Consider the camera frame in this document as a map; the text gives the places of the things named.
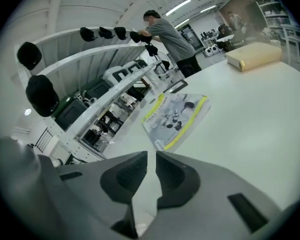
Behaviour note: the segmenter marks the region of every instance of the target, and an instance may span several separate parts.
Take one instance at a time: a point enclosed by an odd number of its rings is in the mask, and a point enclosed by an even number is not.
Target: fluorescent light
[[[32,111],[31,108],[26,109],[26,110],[24,111],[24,115],[25,115],[25,116],[30,115],[31,111]]]
[[[189,21],[189,19],[186,19],[184,22],[181,22],[178,26],[175,27],[175,29],[178,28],[178,27],[180,27],[183,23],[186,23],[188,21]]]
[[[204,10],[200,11],[200,13],[203,13],[203,12],[208,11],[208,10],[210,10],[210,9],[212,9],[212,8],[215,8],[215,7],[216,7],[216,5],[211,6],[211,7],[207,8],[207,9],[204,9]]]
[[[174,7],[172,10],[168,11],[165,16],[168,16],[172,14],[174,11],[178,10],[180,7],[184,6],[185,4],[189,3],[191,0],[184,1],[183,3],[180,3],[178,6]]]

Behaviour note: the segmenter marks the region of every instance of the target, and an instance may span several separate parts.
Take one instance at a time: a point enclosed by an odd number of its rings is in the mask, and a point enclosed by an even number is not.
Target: gray t-shirt
[[[164,18],[159,18],[152,26],[148,26],[145,30],[152,36],[160,37],[160,40],[175,62],[191,58],[196,53],[194,47]]]

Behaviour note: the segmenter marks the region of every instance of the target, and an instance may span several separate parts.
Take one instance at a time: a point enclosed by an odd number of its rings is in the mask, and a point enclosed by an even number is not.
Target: round table
[[[185,81],[188,86],[179,93],[206,95],[211,109],[175,153],[230,169],[281,209],[296,202],[300,72],[279,61],[239,72],[223,60]],[[152,106],[148,102],[128,118],[105,150],[107,158],[148,151],[148,163],[155,160],[155,147],[141,123]]]
[[[226,42],[226,41],[232,39],[234,36],[235,36],[234,34],[225,36],[225,37],[223,37],[223,38],[218,39],[217,42]]]

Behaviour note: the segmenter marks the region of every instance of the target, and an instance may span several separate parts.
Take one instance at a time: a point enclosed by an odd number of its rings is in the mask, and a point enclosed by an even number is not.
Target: man
[[[234,26],[234,30],[240,30],[244,26],[242,18],[238,14],[233,14],[232,11],[229,11],[228,15],[230,16],[230,20]]]
[[[224,26],[220,26],[218,28],[218,30],[220,33],[219,33],[217,39],[221,39],[221,38],[225,38],[225,37],[229,36],[229,34],[226,33],[226,28]],[[231,44],[229,41],[217,42],[217,46],[219,49],[223,49],[223,51],[225,51],[225,52],[229,52],[231,50]]]
[[[195,49],[173,25],[161,18],[155,10],[148,10],[143,15],[143,21],[146,22],[147,28],[139,30],[138,33],[146,37],[153,36],[153,40],[163,43],[185,78],[201,71]]]

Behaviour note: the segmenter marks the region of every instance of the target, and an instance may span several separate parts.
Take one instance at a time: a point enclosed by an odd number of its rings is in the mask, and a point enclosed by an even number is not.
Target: magazine
[[[181,141],[197,115],[203,112],[205,116],[210,107],[208,97],[204,95],[163,93],[142,124],[154,146],[167,151]]]

